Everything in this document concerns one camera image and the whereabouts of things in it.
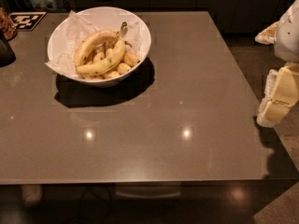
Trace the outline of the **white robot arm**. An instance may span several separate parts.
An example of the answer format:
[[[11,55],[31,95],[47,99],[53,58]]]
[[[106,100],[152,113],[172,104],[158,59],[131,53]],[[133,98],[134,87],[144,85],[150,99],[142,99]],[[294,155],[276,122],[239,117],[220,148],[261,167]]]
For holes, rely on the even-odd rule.
[[[269,71],[258,110],[257,123],[272,128],[299,102],[299,0],[279,21],[258,33],[255,41],[273,45],[275,55],[285,62],[278,71]]]

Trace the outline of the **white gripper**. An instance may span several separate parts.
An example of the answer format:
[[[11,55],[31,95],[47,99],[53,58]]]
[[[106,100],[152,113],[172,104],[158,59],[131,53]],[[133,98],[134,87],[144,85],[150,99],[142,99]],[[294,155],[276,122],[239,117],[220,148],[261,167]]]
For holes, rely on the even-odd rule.
[[[275,40],[278,22],[272,23],[255,36],[255,41],[271,45]],[[278,70],[271,100],[287,106],[294,106],[299,101],[299,63],[286,63]]]

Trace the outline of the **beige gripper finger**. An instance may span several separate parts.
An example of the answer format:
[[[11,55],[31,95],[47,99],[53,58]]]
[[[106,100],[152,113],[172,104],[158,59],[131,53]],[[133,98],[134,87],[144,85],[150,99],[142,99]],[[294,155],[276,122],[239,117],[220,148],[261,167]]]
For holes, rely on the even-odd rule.
[[[290,109],[283,105],[273,103],[270,100],[262,99],[259,106],[257,123],[266,128],[273,128],[278,125],[290,112]]]

